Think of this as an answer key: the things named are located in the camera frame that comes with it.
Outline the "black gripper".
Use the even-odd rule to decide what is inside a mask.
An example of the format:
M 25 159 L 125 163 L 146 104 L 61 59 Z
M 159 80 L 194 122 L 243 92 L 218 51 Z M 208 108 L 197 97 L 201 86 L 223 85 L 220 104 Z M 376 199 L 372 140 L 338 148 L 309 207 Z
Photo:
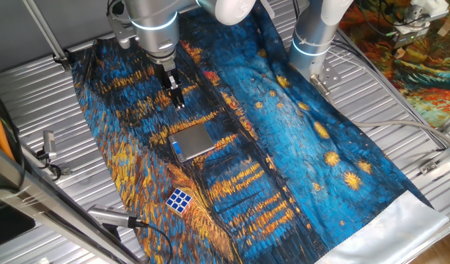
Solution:
M 179 73 L 174 60 L 156 64 L 155 76 L 160 82 L 162 89 L 170 90 L 170 98 L 176 110 L 183 109 L 185 102 L 182 94 L 182 86 L 180 85 Z

